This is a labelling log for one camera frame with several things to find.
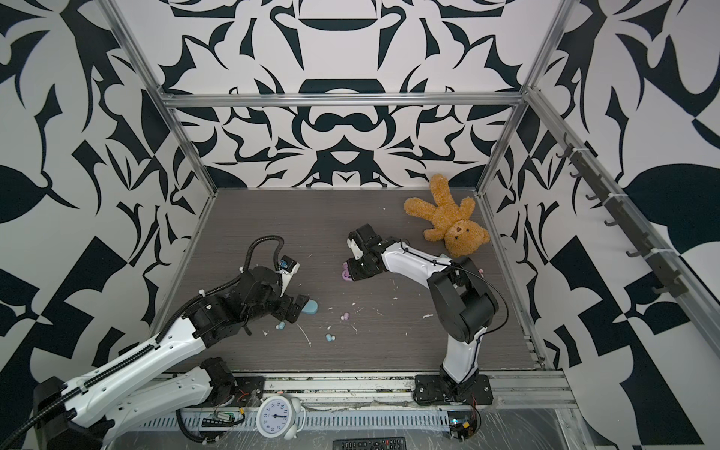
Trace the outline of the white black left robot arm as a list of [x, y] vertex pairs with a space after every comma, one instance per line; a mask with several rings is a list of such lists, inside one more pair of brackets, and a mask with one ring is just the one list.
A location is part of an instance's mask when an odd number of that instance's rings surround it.
[[157, 335], [85, 375], [67, 382], [52, 377], [40, 384], [32, 416], [2, 448], [19, 447], [28, 431], [34, 431], [41, 449], [101, 449], [155, 416], [206, 401], [229, 401], [236, 393], [236, 379], [220, 357], [208, 358], [172, 380], [152, 381], [266, 316], [297, 321], [309, 297], [287, 294], [299, 264], [281, 255], [283, 246], [278, 235], [256, 239], [237, 277], [199, 292]]

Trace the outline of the purple earbud charging case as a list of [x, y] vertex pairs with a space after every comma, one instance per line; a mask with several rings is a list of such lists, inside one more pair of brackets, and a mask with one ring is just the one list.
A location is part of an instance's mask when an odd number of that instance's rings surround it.
[[341, 275], [345, 281], [353, 281], [354, 280], [350, 273], [349, 266], [346, 262], [342, 265], [342, 274]]

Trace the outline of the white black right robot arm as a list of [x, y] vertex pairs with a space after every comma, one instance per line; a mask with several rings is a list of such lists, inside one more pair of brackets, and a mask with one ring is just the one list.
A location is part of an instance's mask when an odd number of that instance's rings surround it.
[[487, 375], [478, 369], [478, 354], [493, 333], [502, 296], [480, 275], [468, 257], [432, 256], [399, 238], [382, 238], [371, 225], [350, 232], [352, 258], [345, 271], [352, 281], [393, 273], [429, 290], [435, 315], [448, 335], [444, 361], [437, 375], [415, 377], [414, 402], [490, 405], [493, 393]]

